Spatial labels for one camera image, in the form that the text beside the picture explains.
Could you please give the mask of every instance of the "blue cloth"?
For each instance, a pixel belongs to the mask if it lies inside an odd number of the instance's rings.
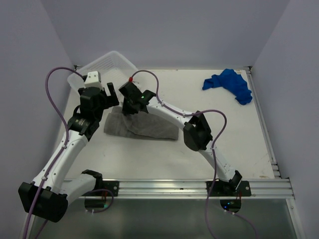
[[[221,86],[233,93],[241,105],[248,104],[253,99],[247,82],[232,69],[225,69],[220,75],[212,75],[210,79],[206,79],[203,90]]]

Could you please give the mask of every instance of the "purple cable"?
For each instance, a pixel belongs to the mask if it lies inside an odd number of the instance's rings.
[[[65,127],[65,131],[66,131],[66,137],[65,137],[65,142],[64,142],[64,146],[66,146],[68,140],[69,140],[69,130],[68,130],[68,126],[67,126],[67,123],[62,115],[62,113],[59,111],[59,109],[57,108],[57,106],[55,105],[51,95],[50,95],[50,92],[49,92],[49,86],[48,86],[48,82],[49,82],[49,78],[51,76],[51,74],[56,71],[56,70],[68,70],[68,71],[71,71],[75,74],[77,74],[78,76],[82,77],[81,74],[79,74],[78,72],[76,72],[75,70],[72,70],[70,68],[67,68],[67,67],[56,67],[56,68],[53,68],[47,75],[46,75],[46,78],[45,78],[45,91],[46,91],[46,95],[48,96],[49,98],[49,101],[50,103],[52,104],[53,108],[55,109],[55,111],[58,113],[59,117],[61,118],[63,124],[64,124],[64,127]],[[61,155],[61,153],[63,152],[64,150],[64,147],[62,147],[60,149],[60,151],[56,154],[56,156],[54,157],[53,161],[50,163],[49,167],[47,168],[46,172],[44,173],[44,177],[47,177],[50,170],[52,169],[53,165],[55,164],[55,162],[57,161],[57,159],[59,158],[59,156]],[[26,236],[27,236],[27,233],[28,233],[28,228],[29,228],[29,224],[30,224],[30,220],[31,220],[31,216],[32,216],[32,212],[34,210],[34,207],[35,207],[35,203],[39,197],[39,194],[40,194],[40,191],[43,187],[43,184],[44,184],[44,181],[45,180],[41,180],[40,182],[40,185],[35,193],[35,196],[34,196],[34,199],[32,201],[32,204],[31,204],[31,207],[29,209],[29,213],[28,213],[28,216],[26,218],[26,222],[25,222],[25,226],[24,226],[24,231],[23,231],[23,236],[22,238],[23,239],[26,239]]]
[[[160,81],[159,81],[157,75],[155,75],[152,71],[148,71],[148,70],[138,70],[138,71],[136,71],[136,72],[131,76],[131,78],[133,79],[133,77],[134,77],[138,72],[146,72],[146,73],[149,73],[149,74],[151,74],[152,76],[154,76],[154,78],[156,79],[156,82],[157,82],[157,86],[156,86],[156,98],[157,98],[158,102],[161,104],[162,101],[161,101],[161,99],[160,99],[160,97],[159,97]],[[167,106],[167,105],[165,105],[165,104],[163,104],[163,106],[164,106],[166,109],[168,109],[168,110],[174,112],[174,113],[177,114],[177,115],[186,116],[186,117],[196,116],[196,115],[200,115],[200,114],[208,113],[208,112],[216,112],[216,113],[221,114],[221,115],[224,117],[224,126],[223,126],[223,128],[221,129],[221,131],[218,133],[218,135],[215,137],[215,139],[213,140],[212,148],[214,148],[214,145],[215,145],[215,143],[216,143],[216,140],[217,140],[217,139],[220,137],[220,135],[224,132],[224,130],[225,130],[225,128],[226,128],[226,125],[227,125],[227,117],[226,117],[226,115],[225,115],[222,111],[219,111],[219,110],[205,110],[205,111],[200,111],[200,112],[196,112],[196,113],[192,113],[192,114],[188,114],[188,115],[183,115],[183,113],[178,112],[178,111],[172,109],[171,107],[169,107],[169,106]],[[217,170],[216,170],[217,160],[216,160],[215,150],[213,149],[212,152],[213,152],[214,168],[215,168],[215,170],[214,170],[214,178],[213,178],[212,184],[211,184],[211,186],[210,186],[210,188],[209,188],[209,191],[208,191],[208,194],[207,194],[207,198],[206,198],[206,202],[205,202],[205,222],[206,222],[207,228],[208,228],[210,234],[212,235],[212,237],[213,237],[213,238],[217,238],[217,236],[214,234],[214,232],[213,232],[213,230],[212,230],[212,228],[211,228],[211,226],[210,226],[210,224],[209,224],[209,220],[208,220],[208,201],[209,201],[209,195],[211,194],[211,192],[212,192],[212,190],[213,190],[213,186],[214,186],[214,184],[215,184],[215,182],[216,182],[216,176],[217,176]],[[243,217],[243,216],[241,216],[241,215],[238,215],[238,214],[235,214],[235,215],[238,216],[238,217],[240,217],[241,219],[247,221],[247,222],[252,226],[252,228],[254,229],[256,238],[259,238],[259,237],[258,237],[257,230],[256,230],[255,226],[252,224],[252,222],[250,222],[248,219],[246,219],[245,217]]]
[[[106,207],[106,208],[104,208],[104,209],[102,209],[102,210],[99,210],[99,211],[94,211],[93,213],[101,213],[101,212],[104,212],[104,211],[108,210],[108,209],[110,208],[110,206],[113,204],[113,201],[114,201],[114,195],[113,195],[113,193],[112,193],[110,190],[107,190],[107,189],[96,189],[96,190],[90,191],[90,193],[96,193],[96,192],[108,192],[109,194],[111,194],[112,199],[111,199],[111,202],[110,202],[110,204],[108,205],[108,207]],[[42,230],[44,229],[44,227],[45,227],[45,225],[47,224],[47,222],[48,222],[48,220],[45,220],[45,221],[43,222],[43,224],[41,225],[41,227],[40,227],[38,233],[37,233],[36,236],[35,236],[35,239],[38,239],[38,237],[40,236],[40,233],[41,233]]]

